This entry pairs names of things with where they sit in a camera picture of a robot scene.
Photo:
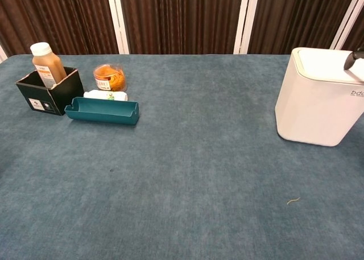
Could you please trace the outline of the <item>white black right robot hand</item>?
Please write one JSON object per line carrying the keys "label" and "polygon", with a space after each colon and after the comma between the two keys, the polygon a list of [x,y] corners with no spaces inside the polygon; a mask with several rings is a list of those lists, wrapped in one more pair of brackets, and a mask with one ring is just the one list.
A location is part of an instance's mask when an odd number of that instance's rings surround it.
{"label": "white black right robot hand", "polygon": [[363,80],[363,47],[348,54],[344,63],[344,71],[355,79]]}

